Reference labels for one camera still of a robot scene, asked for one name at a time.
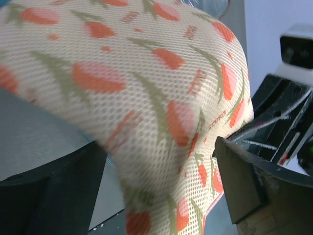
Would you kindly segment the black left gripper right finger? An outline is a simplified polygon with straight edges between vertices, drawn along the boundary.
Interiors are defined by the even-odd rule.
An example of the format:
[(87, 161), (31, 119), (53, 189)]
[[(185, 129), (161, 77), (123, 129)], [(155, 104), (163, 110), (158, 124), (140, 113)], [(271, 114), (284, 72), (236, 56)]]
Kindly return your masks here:
[(313, 179), (251, 154), (230, 141), (215, 142), (224, 194), (240, 235), (311, 235)]

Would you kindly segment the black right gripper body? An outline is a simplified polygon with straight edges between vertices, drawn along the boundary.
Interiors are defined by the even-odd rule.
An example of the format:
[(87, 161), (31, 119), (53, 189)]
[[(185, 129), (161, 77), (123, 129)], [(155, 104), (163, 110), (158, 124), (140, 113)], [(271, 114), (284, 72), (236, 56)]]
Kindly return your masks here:
[(313, 87), (268, 74), (252, 98), (254, 119), (227, 139), (269, 162), (313, 173)]

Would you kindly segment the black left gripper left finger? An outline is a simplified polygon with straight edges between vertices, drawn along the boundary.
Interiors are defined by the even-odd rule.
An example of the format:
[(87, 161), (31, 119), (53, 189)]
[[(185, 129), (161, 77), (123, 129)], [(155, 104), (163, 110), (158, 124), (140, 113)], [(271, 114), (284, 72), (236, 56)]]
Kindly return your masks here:
[(86, 235), (106, 155), (92, 143), (0, 183), (2, 235)]

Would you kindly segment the floral mesh laundry bag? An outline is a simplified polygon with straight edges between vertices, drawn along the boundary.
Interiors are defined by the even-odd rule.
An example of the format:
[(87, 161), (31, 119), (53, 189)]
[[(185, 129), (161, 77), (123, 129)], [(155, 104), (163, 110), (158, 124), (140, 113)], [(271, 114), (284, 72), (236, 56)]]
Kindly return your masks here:
[(129, 235), (203, 234), (216, 138), (253, 120), (240, 42), (179, 0), (11, 0), (0, 86), (112, 155)]

